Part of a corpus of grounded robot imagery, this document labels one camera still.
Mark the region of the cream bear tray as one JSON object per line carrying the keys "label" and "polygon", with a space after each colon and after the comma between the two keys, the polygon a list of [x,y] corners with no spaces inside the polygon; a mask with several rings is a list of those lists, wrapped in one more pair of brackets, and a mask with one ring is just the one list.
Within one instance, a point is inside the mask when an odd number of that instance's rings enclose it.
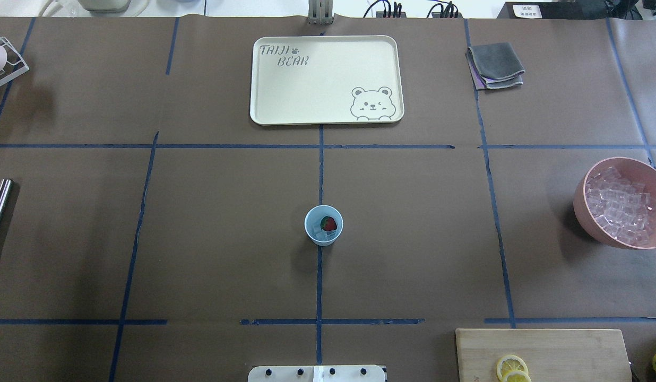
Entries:
{"label": "cream bear tray", "polygon": [[405,114],[390,36],[262,37],[249,115],[263,126],[396,123]]}

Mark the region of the white cup rack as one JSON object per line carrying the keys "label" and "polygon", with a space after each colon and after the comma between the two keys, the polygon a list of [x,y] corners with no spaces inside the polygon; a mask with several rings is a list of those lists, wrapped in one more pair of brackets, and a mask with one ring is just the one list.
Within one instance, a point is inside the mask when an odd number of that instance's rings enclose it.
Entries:
{"label": "white cup rack", "polygon": [[23,55],[5,36],[0,35],[0,87],[30,70]]}

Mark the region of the ice cube in cup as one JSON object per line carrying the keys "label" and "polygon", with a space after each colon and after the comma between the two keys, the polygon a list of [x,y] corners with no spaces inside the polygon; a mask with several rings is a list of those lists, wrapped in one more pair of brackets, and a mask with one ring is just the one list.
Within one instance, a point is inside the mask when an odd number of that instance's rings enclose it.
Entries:
{"label": "ice cube in cup", "polygon": [[337,229],[331,231],[321,230],[318,234],[318,237],[321,241],[331,241],[338,236],[338,233],[339,231]]}

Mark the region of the grey folded cloth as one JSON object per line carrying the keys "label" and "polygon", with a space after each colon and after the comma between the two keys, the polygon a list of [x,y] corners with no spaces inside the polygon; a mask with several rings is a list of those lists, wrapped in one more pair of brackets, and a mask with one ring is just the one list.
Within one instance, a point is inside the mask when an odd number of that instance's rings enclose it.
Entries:
{"label": "grey folded cloth", "polygon": [[511,43],[467,48],[467,63],[476,90],[500,90],[524,84],[525,68]]}

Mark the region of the wooden cutting board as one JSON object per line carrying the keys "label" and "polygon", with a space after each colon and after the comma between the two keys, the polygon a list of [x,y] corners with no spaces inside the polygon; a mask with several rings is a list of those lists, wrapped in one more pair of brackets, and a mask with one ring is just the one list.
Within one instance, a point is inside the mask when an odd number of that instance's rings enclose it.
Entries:
{"label": "wooden cutting board", "polygon": [[631,381],[618,329],[483,329],[455,331],[460,381],[498,381],[506,355],[524,360],[533,381]]}

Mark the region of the lemon slices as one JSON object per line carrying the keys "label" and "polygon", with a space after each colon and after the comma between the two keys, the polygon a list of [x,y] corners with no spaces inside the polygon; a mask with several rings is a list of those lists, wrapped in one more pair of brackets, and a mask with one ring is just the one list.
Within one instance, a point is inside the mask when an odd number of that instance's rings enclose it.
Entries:
{"label": "lemon slices", "polygon": [[532,381],[528,366],[515,354],[501,357],[496,362],[495,373],[498,381]]}

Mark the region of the aluminium frame post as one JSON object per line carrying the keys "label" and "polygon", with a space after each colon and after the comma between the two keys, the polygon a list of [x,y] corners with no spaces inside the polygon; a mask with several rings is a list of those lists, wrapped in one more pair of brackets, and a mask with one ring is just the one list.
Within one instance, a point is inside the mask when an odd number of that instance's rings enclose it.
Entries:
{"label": "aluminium frame post", "polygon": [[309,0],[308,24],[330,25],[334,22],[333,0]]}

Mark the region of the pink bowl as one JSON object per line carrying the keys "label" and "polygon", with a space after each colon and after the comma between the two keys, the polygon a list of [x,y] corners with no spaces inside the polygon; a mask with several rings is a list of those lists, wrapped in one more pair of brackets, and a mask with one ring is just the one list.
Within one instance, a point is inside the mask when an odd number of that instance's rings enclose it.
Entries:
{"label": "pink bowl", "polygon": [[622,249],[656,249],[656,169],[635,159],[612,157],[581,179],[574,201],[576,219],[602,244]]}

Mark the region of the red strawberry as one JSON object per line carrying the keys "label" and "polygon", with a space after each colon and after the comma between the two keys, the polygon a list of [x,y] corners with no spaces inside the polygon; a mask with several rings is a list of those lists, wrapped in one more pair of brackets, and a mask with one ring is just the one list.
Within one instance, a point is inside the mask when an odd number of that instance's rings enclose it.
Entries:
{"label": "red strawberry", "polygon": [[320,221],[322,230],[331,231],[338,229],[338,224],[332,216],[324,216]]}

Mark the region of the ice cubes in bowl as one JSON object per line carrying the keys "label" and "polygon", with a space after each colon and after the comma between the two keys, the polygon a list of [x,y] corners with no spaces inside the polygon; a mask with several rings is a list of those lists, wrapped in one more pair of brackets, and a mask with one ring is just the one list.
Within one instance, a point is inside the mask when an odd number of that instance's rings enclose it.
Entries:
{"label": "ice cubes in bowl", "polygon": [[623,177],[614,166],[593,172],[585,181],[585,202],[593,220],[627,245],[649,244],[656,232],[656,197],[646,184]]}

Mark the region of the black box with label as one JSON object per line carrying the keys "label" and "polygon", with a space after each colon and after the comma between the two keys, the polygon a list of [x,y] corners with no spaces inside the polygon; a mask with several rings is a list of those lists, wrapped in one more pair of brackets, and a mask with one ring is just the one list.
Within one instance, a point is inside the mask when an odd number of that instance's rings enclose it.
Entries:
{"label": "black box with label", "polygon": [[558,7],[554,2],[505,2],[497,19],[548,19]]}

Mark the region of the light blue cup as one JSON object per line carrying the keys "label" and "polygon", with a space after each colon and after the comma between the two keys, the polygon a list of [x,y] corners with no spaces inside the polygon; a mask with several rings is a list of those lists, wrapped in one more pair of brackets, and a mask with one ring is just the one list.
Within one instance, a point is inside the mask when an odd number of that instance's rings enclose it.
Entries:
{"label": "light blue cup", "polygon": [[342,234],[343,217],[333,206],[314,206],[305,215],[304,228],[314,244],[328,246]]}

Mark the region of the white post base plate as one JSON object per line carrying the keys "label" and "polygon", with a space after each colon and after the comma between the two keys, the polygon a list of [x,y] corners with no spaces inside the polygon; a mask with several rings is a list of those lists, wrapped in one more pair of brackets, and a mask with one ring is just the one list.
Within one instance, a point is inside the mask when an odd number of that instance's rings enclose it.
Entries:
{"label": "white post base plate", "polygon": [[387,381],[385,367],[375,364],[258,366],[248,381]]}

